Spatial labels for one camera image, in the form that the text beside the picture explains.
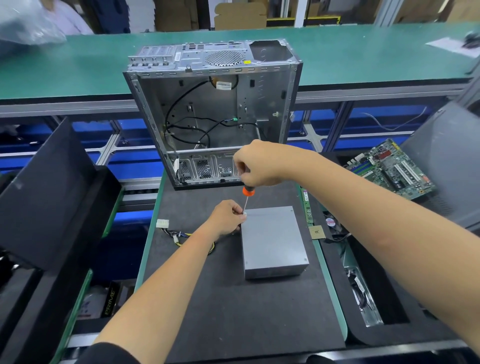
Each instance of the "green circuit board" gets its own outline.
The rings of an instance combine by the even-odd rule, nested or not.
[[[392,140],[361,153],[344,166],[353,173],[408,200],[423,196],[435,185]]]

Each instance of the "green workbench surface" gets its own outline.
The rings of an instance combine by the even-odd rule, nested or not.
[[[128,56],[142,46],[242,39],[286,38],[304,62],[300,86],[465,78],[473,59],[425,43],[445,36],[462,39],[475,25],[342,25],[70,36],[65,44],[32,48],[0,60],[0,100],[129,94],[122,71]]]

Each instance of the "screwdriver shaft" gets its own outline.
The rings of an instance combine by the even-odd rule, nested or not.
[[[243,206],[242,213],[245,213],[245,208],[247,207],[247,202],[248,202],[248,196],[247,196],[247,199],[245,200],[245,205]]]

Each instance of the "forearm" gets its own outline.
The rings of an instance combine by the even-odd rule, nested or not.
[[[97,337],[141,364],[164,363],[213,241],[202,225],[125,303]]]
[[[480,273],[478,237],[314,152],[300,152],[289,168],[435,315],[459,333],[478,327],[480,285],[472,279]]]

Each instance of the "plastic bag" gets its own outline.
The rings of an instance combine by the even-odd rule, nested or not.
[[[0,41],[2,40],[38,45],[64,42],[66,37],[52,22],[49,11],[40,0],[0,0]]]

